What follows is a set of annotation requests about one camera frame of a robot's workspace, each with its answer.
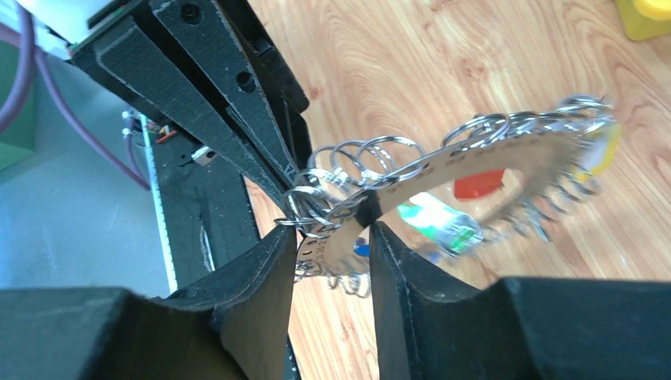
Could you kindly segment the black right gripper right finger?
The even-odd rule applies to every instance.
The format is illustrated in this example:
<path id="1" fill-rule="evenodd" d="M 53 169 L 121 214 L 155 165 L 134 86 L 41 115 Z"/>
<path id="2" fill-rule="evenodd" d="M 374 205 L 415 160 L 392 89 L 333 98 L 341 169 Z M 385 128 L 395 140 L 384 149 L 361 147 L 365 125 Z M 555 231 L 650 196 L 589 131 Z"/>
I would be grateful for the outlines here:
<path id="1" fill-rule="evenodd" d="M 670 285 L 502 278 L 479 290 L 370 230 L 383 379 L 667 379 Z"/>

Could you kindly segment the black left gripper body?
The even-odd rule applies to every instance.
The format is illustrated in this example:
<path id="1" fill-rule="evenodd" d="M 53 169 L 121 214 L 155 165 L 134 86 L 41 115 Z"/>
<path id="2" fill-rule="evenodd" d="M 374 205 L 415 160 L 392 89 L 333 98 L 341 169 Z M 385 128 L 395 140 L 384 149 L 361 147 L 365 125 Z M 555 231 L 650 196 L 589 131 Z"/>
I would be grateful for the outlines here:
<path id="1" fill-rule="evenodd" d="M 85 20 L 89 35 L 83 41 L 70 46 L 71 62 L 83 71 L 87 71 L 83 63 L 86 47 L 101 36 L 119 20 L 133 14 L 135 8 L 143 1 L 109 1 L 92 16 Z M 268 35 L 260 19 L 247 1 L 216 1 L 222 8 L 231 24 L 239 32 L 239 39 L 252 48 L 263 67 L 273 77 L 284 97 L 302 113 L 309 107 L 309 100 L 293 71 Z"/>

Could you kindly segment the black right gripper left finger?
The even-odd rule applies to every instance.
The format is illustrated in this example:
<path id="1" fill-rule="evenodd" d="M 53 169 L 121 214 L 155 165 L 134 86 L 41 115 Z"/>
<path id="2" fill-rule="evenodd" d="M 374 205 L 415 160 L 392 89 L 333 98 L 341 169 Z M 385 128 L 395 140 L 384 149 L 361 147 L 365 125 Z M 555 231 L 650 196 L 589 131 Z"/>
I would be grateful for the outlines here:
<path id="1" fill-rule="evenodd" d="M 281 379 L 297 236 L 275 227 L 167 298 L 123 288 L 1 293 L 4 379 Z"/>

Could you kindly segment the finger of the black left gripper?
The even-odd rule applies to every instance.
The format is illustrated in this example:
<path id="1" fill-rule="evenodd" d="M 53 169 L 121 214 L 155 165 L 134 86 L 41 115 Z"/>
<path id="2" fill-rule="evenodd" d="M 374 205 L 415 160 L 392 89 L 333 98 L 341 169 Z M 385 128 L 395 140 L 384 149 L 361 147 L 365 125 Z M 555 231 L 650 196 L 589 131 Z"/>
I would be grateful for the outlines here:
<path id="1" fill-rule="evenodd" d="M 279 176 L 298 171 L 299 112 L 216 1 L 152 1 L 153 16 L 214 89 L 216 107 L 237 117 L 252 147 Z"/>
<path id="2" fill-rule="evenodd" d="M 270 166 L 244 135 L 229 126 L 229 116 L 221 115 L 135 23 L 113 27 L 94 43 L 94 51 L 105 71 L 279 202 L 284 189 Z"/>

